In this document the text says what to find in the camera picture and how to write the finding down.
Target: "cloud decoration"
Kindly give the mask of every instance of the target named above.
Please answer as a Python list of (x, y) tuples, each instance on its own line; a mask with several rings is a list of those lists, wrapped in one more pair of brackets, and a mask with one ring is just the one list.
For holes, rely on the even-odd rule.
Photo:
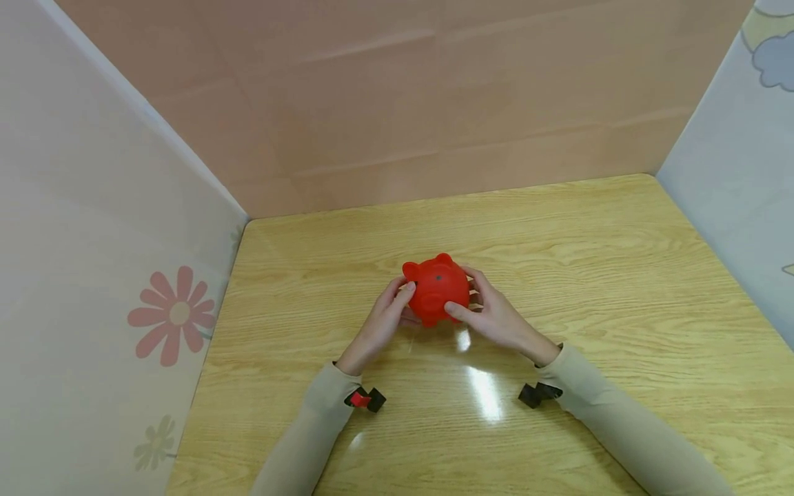
[(761, 84), (794, 91), (794, 32), (764, 40), (753, 52), (753, 65), (761, 71)]

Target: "red toy pig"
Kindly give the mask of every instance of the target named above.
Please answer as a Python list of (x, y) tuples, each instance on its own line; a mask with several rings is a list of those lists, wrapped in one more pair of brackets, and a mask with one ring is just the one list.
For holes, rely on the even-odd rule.
[(452, 257), (442, 253), (422, 263), (406, 262), (403, 274), (416, 282), (416, 293), (408, 306), (422, 319), (422, 325), (433, 327), (438, 321), (450, 318), (444, 304), (455, 302), (468, 307), (468, 279)]

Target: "forearm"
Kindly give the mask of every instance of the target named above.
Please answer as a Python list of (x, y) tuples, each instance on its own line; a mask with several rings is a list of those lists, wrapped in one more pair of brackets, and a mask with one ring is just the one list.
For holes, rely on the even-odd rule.
[(360, 376), (346, 375), (331, 363), (324, 366), (306, 391), (297, 418), (268, 455), (251, 496), (312, 493), (353, 411), (345, 398), (360, 382)]
[(540, 375), (542, 383), (563, 391), (560, 406), (582, 421), (648, 493), (733, 494), (691, 443), (606, 380), (574, 347), (566, 345)]

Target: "wood grain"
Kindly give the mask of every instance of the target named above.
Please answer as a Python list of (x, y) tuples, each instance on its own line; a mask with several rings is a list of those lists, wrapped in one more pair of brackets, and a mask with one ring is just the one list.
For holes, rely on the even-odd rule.
[[(716, 463), (739, 494), (794, 486), (794, 356), (655, 179), (578, 183), (253, 221), (169, 494), (246, 494), (322, 362), (407, 260), (485, 271)], [(364, 376), (316, 494), (642, 494), (529, 363), (475, 333), (405, 329)]]

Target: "sleeve cuff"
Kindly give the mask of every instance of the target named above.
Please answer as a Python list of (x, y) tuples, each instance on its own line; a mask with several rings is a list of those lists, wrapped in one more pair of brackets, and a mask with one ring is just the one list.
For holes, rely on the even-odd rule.
[(328, 362), (306, 391), (304, 404), (321, 412), (336, 409), (350, 410), (351, 407), (345, 404), (345, 398), (360, 385), (360, 375), (347, 375), (333, 363)]
[(609, 385), (601, 371), (571, 344), (564, 344), (557, 358), (538, 369), (538, 374), (540, 382), (562, 391), (559, 403), (563, 407), (573, 397), (593, 401)]

